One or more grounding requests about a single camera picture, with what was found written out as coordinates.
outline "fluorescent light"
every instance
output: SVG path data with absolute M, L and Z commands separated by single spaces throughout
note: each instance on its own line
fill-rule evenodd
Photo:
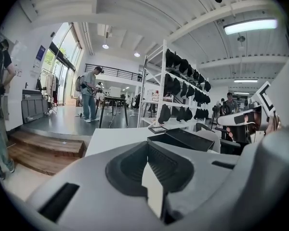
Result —
M 238 94 L 238 95 L 249 95 L 249 92 L 234 92 L 234 94 Z
M 257 83 L 257 79 L 235 79 L 235 83 Z
M 224 26 L 223 28 L 227 35 L 259 29 L 274 29 L 277 28 L 277 20 L 260 19 L 260 20 L 245 21 Z

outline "blue poster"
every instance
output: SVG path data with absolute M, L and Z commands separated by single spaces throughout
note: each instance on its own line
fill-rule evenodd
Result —
M 36 59 L 38 59 L 39 61 L 42 61 L 43 55 L 45 52 L 45 48 L 41 45 L 37 54 Z

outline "hair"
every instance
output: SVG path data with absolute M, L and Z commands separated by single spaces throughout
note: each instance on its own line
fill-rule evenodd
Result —
M 98 72 L 100 72 L 100 73 L 103 73 L 103 70 L 102 70 L 102 68 L 101 68 L 101 67 L 99 67 L 99 66 L 95 67 L 95 69 L 94 69 L 94 70 L 97 70 Z
M 2 40 L 1 44 L 3 45 L 3 47 L 6 47 L 6 48 L 9 48 L 9 46 L 10 46 L 9 42 L 6 39 Z

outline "white table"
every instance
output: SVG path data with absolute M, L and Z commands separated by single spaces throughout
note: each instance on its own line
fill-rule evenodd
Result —
M 154 135 L 148 128 L 97 128 L 91 137 L 85 156 L 102 153 L 127 144 L 143 142 L 147 140 L 147 137 Z M 148 189 L 148 205 L 160 217 L 163 187 L 149 164 L 144 168 L 142 185 Z

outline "black table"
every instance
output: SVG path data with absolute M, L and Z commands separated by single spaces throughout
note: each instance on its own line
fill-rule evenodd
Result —
M 128 125 L 128 121 L 127 121 L 127 114 L 126 114 L 126 100 L 123 99 L 123 98 L 116 98 L 116 97 L 104 97 L 103 100 L 104 101 L 103 101 L 103 107 L 102 107 L 102 112 L 101 112 L 101 117 L 100 117 L 100 126 L 99 126 L 99 128 L 101 128 L 101 125 L 102 125 L 102 120 L 103 120 L 103 114 L 104 114 L 104 108 L 105 108 L 106 101 L 112 101 L 112 116 L 114 115 L 115 102 L 122 102 L 124 104 L 125 121 L 126 121 L 126 126 L 127 126 Z M 99 103 L 100 103 L 100 99 L 98 99 L 98 101 L 97 101 L 95 115 L 97 114 L 97 109 L 98 109 Z

